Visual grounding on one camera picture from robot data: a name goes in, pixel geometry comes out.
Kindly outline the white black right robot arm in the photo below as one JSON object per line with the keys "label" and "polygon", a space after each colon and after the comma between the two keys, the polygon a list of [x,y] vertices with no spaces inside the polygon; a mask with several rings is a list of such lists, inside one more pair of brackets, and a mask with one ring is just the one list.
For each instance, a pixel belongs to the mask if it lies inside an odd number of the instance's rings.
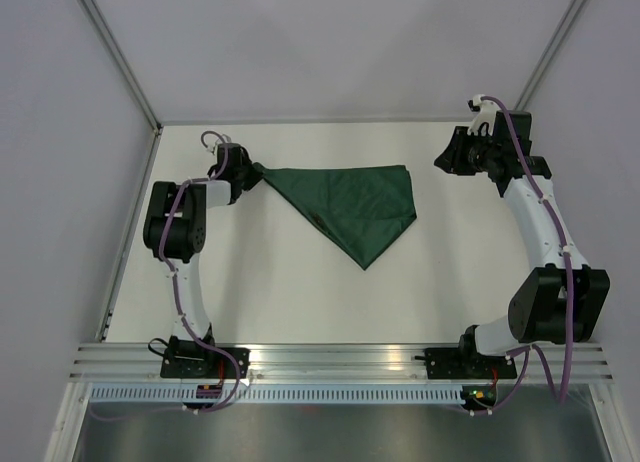
{"label": "white black right robot arm", "polygon": [[473,110],[472,122],[455,128],[434,164],[452,175],[489,177],[517,223],[530,265],[506,315],[465,333],[474,342],[458,349],[456,363],[463,374],[478,377],[491,367],[493,356],[532,343],[589,341],[610,278],[590,265],[569,234],[550,167],[531,152],[530,113]]}

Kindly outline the dark green cloth napkin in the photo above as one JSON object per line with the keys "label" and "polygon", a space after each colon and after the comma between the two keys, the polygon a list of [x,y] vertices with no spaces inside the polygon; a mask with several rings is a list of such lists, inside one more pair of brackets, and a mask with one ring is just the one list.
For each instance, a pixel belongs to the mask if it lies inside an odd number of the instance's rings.
{"label": "dark green cloth napkin", "polygon": [[417,220],[404,165],[254,169],[316,230],[368,269]]}

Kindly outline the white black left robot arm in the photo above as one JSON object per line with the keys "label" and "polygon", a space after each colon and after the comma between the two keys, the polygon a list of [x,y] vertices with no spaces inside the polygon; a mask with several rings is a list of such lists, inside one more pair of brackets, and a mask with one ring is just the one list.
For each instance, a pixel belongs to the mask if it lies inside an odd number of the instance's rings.
{"label": "white black left robot arm", "polygon": [[166,267],[175,310],[164,363],[183,362],[198,378],[212,375],[220,359],[237,362],[216,346],[204,307],[199,265],[207,237],[207,213],[233,205],[260,180],[242,145],[223,142],[215,153],[216,163],[205,177],[182,183],[155,182],[143,224],[145,247]]}

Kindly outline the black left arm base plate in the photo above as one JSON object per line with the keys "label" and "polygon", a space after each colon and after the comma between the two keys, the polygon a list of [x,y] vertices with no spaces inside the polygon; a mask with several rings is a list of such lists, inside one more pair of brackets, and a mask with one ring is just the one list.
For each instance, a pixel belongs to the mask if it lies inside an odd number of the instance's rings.
{"label": "black left arm base plate", "polygon": [[161,363],[164,379],[236,379],[245,378],[250,366],[250,349],[222,347],[210,351],[193,340],[175,336],[169,339]]}

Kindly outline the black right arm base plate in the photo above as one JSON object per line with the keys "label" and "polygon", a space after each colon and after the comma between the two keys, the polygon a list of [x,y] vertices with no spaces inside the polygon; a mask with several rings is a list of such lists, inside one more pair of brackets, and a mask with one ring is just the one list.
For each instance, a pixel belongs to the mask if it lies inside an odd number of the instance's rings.
{"label": "black right arm base plate", "polygon": [[431,347],[415,360],[424,363],[429,380],[515,380],[517,369],[504,356],[464,353],[457,347]]}

